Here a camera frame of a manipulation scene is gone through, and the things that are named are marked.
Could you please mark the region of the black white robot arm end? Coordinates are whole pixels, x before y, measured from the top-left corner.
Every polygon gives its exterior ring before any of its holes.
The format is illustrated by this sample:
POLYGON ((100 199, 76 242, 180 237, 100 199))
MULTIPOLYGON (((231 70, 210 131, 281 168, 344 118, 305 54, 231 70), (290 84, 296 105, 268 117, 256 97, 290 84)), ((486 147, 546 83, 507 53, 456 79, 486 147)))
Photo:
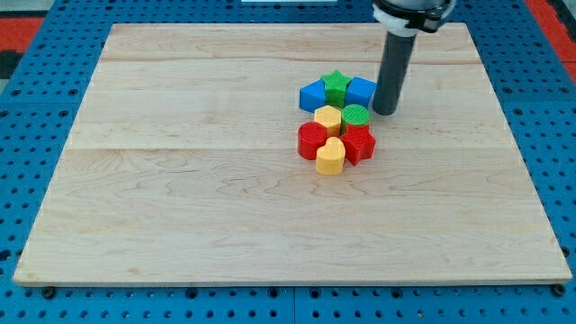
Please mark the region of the black white robot arm end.
POLYGON ((399 37, 435 33, 455 9, 456 0, 373 0, 373 18, 399 37))

